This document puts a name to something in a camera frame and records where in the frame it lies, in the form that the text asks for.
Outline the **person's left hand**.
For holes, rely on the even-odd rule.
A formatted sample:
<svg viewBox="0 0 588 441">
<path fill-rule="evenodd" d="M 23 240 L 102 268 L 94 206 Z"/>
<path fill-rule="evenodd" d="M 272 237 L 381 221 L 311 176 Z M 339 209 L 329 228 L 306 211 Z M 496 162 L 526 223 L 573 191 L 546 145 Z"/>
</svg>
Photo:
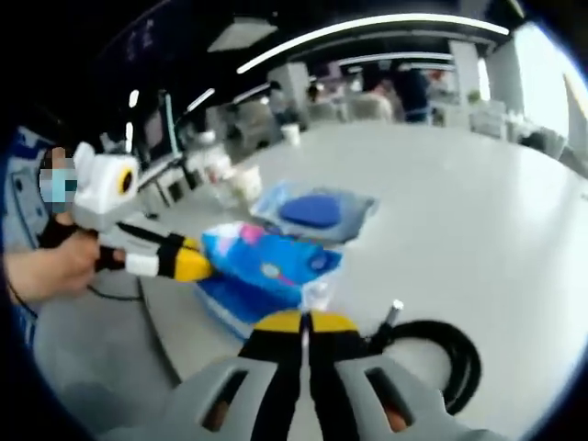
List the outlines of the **person's left hand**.
<svg viewBox="0 0 588 441">
<path fill-rule="evenodd" d="M 92 282 L 100 260 L 111 257 L 122 263 L 125 253 L 119 249 L 101 247 L 97 236 L 88 231 L 77 231 L 53 250 L 58 268 L 55 289 L 59 294 L 82 291 Z"/>
</svg>

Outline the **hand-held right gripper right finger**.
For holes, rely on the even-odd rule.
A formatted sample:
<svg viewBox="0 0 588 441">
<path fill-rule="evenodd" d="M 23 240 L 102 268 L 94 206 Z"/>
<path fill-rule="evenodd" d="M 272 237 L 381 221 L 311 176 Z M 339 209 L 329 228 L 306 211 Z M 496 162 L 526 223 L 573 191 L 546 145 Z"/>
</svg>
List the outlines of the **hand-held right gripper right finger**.
<svg viewBox="0 0 588 441">
<path fill-rule="evenodd" d="M 310 392 L 325 440 L 459 440 L 441 392 L 372 355 L 345 316 L 311 311 Z"/>
</svg>

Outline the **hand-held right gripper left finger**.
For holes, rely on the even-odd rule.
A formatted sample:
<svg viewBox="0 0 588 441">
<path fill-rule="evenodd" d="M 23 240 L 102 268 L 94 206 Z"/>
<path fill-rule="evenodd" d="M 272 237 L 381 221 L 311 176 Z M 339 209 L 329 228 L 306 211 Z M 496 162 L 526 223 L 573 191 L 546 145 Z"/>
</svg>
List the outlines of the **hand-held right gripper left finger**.
<svg viewBox="0 0 588 441">
<path fill-rule="evenodd" d="M 280 311 L 254 326 L 237 356 L 174 392 L 151 440 L 285 440 L 300 397 L 307 314 Z"/>
</svg>

